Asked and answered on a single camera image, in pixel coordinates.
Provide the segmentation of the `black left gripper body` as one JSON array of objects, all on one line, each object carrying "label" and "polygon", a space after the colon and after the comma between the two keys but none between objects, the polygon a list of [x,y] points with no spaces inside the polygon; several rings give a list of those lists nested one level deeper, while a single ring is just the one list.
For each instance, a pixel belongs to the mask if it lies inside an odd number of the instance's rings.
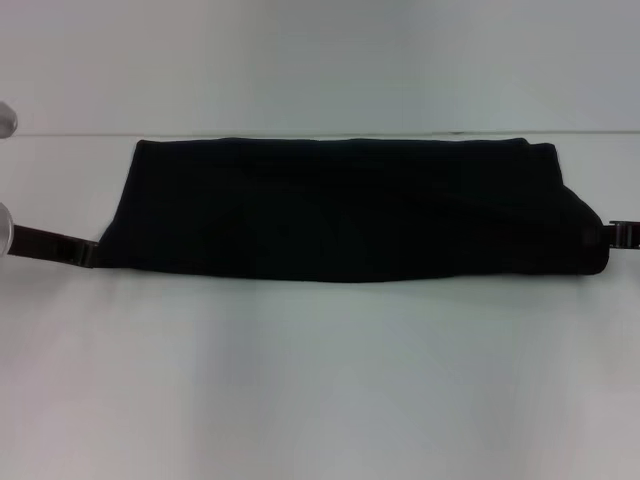
[{"label": "black left gripper body", "polygon": [[15,225],[9,255],[68,265],[85,264],[85,241]]}]

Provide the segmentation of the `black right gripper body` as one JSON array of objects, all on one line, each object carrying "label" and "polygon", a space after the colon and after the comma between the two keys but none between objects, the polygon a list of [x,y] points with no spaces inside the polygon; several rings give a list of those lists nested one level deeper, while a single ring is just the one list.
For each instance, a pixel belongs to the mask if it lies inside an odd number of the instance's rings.
[{"label": "black right gripper body", "polygon": [[638,249],[640,246],[640,223],[635,221],[612,222],[612,247],[615,249]]}]

